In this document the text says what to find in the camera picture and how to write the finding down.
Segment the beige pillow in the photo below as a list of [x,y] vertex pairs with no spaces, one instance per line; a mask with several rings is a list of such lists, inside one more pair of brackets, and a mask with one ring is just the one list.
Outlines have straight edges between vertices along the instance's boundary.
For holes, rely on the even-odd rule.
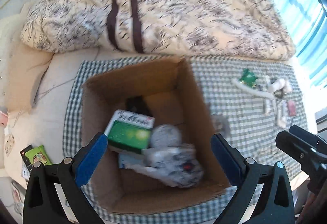
[[9,111],[32,109],[41,79],[52,58],[52,53],[35,50],[20,41],[13,43],[6,89]]

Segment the white roller bottle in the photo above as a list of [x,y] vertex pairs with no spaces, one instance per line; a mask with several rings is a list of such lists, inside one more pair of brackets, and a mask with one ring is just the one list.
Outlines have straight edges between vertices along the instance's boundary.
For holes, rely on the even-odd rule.
[[276,92],[277,90],[281,90],[281,89],[283,89],[284,86],[285,86],[285,84],[286,84],[286,80],[285,80],[285,79],[283,79],[283,78],[278,78],[277,80],[275,80],[274,83],[272,83],[272,84],[269,86],[268,90],[269,90],[269,92],[274,93],[274,92]]

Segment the pink square card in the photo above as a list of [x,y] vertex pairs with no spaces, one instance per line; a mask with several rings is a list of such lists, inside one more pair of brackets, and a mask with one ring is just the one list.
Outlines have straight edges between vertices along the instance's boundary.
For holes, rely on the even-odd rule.
[[296,116],[296,104],[294,101],[289,100],[287,101],[287,108],[288,108],[288,114],[290,117]]

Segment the small white tube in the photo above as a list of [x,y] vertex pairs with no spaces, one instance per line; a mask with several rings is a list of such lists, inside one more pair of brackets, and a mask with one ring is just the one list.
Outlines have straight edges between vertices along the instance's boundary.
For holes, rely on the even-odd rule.
[[271,102],[270,99],[264,98],[263,101],[263,107],[264,107],[264,115],[267,116],[271,112]]

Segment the blue window curtain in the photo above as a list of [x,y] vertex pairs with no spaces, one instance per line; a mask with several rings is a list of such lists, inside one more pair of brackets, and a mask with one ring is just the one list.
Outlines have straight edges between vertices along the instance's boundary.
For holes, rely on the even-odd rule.
[[318,0],[273,0],[314,86],[326,87],[326,8]]

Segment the green snack packet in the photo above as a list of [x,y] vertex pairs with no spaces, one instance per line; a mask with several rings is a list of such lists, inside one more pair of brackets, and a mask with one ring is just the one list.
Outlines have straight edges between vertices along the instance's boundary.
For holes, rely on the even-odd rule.
[[38,161],[44,165],[53,164],[45,151],[44,145],[40,145],[38,147],[32,148],[31,150],[28,150],[25,155],[32,165]]

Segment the floral patterned duvet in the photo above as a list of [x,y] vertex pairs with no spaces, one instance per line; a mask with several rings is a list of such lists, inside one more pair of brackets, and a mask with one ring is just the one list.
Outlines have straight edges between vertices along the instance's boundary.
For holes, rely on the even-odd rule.
[[295,54],[272,0],[37,0],[20,37],[50,53],[103,46],[275,61]]

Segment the white bed sheet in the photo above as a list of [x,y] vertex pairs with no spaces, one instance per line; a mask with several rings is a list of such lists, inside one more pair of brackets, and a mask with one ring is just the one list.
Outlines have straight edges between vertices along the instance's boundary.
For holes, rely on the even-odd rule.
[[63,130],[70,92],[83,61],[94,61],[99,57],[99,48],[53,54],[52,61],[44,73],[32,109],[9,111],[6,107],[6,89],[9,80],[9,55],[14,42],[20,40],[25,21],[23,14],[1,19],[1,111],[7,113],[7,127],[15,144],[9,154],[1,150],[3,165],[9,177],[22,185],[22,158],[20,151],[26,146],[44,145],[46,153],[54,163],[63,157]]

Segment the green white medicine box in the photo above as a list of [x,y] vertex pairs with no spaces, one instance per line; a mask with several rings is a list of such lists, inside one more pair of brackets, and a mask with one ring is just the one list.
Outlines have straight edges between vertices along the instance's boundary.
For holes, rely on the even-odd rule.
[[141,154],[150,145],[154,124],[153,117],[119,109],[114,112],[104,134],[110,146]]

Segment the green foil packet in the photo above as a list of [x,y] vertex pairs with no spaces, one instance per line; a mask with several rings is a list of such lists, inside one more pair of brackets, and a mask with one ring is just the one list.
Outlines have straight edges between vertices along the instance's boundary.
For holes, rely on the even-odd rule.
[[258,77],[254,72],[252,72],[249,68],[245,68],[239,81],[250,88],[255,88],[257,86],[257,79]]

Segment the brown cardboard box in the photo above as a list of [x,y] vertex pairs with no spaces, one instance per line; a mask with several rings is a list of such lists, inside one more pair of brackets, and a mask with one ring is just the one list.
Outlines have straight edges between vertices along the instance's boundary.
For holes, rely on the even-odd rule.
[[215,133],[188,61],[160,58],[83,84],[82,142],[103,133],[91,185],[112,214],[176,211],[230,184],[211,150]]

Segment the crumpled white plastic bag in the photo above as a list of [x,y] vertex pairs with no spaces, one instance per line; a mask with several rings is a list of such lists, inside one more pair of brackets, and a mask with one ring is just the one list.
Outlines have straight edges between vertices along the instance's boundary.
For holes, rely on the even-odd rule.
[[142,154],[141,164],[127,163],[125,168],[170,187],[193,187],[199,184],[205,173],[196,159],[196,149],[192,144],[149,148],[143,150]]

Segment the white phone stand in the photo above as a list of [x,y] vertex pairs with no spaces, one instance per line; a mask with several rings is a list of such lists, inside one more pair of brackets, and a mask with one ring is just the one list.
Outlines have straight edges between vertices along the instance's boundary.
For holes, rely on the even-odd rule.
[[287,126],[287,117],[286,117],[286,102],[281,100],[277,103],[277,116],[276,124],[278,127],[285,129]]

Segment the green checkered cloth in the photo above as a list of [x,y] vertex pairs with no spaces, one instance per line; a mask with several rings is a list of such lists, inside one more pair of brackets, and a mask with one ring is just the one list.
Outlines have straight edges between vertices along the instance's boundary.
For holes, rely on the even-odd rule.
[[[63,129],[63,153],[72,156],[82,146],[82,84],[90,77],[119,69],[127,65],[153,60],[153,56],[135,56],[106,61],[82,60],[70,92]],[[296,115],[287,117],[287,124],[308,126],[302,101],[302,93],[291,66],[282,63],[240,60],[219,56],[197,56],[188,59],[196,82],[203,93],[205,103],[211,114],[224,115],[231,127],[228,142],[242,154],[253,157],[264,164],[282,161],[290,178],[291,187],[296,189],[307,176],[301,171],[300,164],[287,156],[275,145],[280,128],[273,114],[264,115],[263,100],[251,97],[238,90],[232,79],[249,68],[256,75],[270,78],[287,77],[293,88],[287,95],[296,106]],[[216,218],[226,207],[235,189],[226,191],[211,200],[176,211],[161,214],[111,214],[101,207],[95,198],[91,185],[83,187],[95,211],[105,220],[115,223],[203,223]]]

